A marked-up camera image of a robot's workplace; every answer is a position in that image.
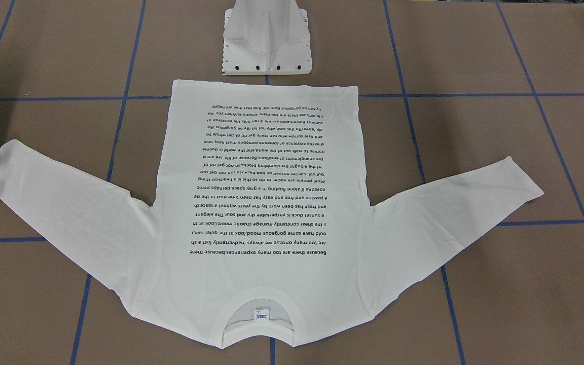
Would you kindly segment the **white long-sleeve printed shirt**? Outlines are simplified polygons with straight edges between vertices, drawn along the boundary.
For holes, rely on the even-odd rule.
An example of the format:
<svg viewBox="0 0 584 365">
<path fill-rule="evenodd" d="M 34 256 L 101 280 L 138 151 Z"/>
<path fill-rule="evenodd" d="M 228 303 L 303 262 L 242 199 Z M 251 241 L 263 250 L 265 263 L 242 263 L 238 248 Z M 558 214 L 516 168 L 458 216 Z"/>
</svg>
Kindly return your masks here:
<svg viewBox="0 0 584 365">
<path fill-rule="evenodd" d="M 224 348 L 371 321 L 543 192 L 510 157 L 367 197 L 356 86 L 176 80 L 153 205 L 13 139 L 0 199 L 134 317 Z"/>
</svg>

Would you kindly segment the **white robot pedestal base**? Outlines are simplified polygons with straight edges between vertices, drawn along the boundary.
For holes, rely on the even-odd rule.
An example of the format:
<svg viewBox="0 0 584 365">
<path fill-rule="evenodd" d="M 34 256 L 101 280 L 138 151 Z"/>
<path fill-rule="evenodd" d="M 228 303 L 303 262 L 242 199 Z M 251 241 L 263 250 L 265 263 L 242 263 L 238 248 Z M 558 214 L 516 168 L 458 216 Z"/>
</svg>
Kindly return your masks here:
<svg viewBox="0 0 584 365">
<path fill-rule="evenodd" d="M 237 1 L 225 11 L 224 25 L 223 74 L 311 72 L 307 12 L 295 1 Z"/>
</svg>

